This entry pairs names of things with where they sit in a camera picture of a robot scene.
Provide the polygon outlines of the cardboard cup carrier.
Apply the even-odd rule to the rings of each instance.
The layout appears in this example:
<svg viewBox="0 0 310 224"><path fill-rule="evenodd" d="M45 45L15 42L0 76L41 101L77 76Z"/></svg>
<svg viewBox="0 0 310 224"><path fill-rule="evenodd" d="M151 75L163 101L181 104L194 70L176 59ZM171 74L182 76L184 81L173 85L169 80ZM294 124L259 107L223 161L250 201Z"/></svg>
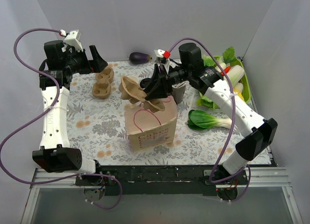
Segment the cardboard cup carrier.
<svg viewBox="0 0 310 224"><path fill-rule="evenodd" d="M149 109L153 113L165 110L165 106L162 100L146 100L147 94L143 91L143 89L136 81L134 81L128 76L121 76L119 91L121 92L121 99L128 100L131 104L142 102L143 108Z"/></svg>

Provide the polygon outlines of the paper bag with pink handles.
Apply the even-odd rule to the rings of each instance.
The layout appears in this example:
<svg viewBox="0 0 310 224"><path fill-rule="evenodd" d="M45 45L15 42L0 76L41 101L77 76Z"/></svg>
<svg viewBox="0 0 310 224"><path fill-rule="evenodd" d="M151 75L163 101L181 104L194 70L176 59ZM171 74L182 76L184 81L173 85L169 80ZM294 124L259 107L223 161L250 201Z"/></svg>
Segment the paper bag with pink handles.
<svg viewBox="0 0 310 224"><path fill-rule="evenodd" d="M177 104L172 96L163 99L164 111L151 112L135 105L124 112L125 129L133 151L153 148L174 140Z"/></svg>

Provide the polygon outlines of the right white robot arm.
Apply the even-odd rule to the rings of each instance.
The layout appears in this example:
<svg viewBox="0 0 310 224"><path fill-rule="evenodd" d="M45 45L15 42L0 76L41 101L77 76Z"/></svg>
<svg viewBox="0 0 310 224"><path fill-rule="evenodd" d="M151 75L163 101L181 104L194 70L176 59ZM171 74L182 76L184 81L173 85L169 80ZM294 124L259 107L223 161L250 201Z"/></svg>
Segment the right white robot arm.
<svg viewBox="0 0 310 224"><path fill-rule="evenodd" d="M258 156L273 141L277 122L265 119L251 109L233 92L232 83L221 67L206 66L200 47L195 43L179 46L180 64L170 66L170 52L155 50L155 67L144 88L146 100L166 98L172 87L184 81L215 102L232 120L243 139L236 144L232 155L222 164L216 163L210 173L211 183L232 183L246 164Z"/></svg>

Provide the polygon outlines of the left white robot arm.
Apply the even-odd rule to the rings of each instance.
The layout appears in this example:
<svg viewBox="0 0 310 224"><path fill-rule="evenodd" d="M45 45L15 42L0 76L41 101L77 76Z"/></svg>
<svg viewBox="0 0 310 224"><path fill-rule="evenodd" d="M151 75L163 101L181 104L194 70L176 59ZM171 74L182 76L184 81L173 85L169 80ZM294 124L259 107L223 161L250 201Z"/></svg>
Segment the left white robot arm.
<svg viewBox="0 0 310 224"><path fill-rule="evenodd" d="M78 51L73 44L62 40L46 42L44 51L46 60L39 68L44 75L39 76L39 87L47 114L40 149L33 151L32 158L48 173L87 173L87 181L98 185L103 179L103 173L96 169L98 162L83 157L79 149L70 146L66 128L67 101L74 74L100 73L108 64L94 45L90 46L92 60L87 59L84 50Z"/></svg>

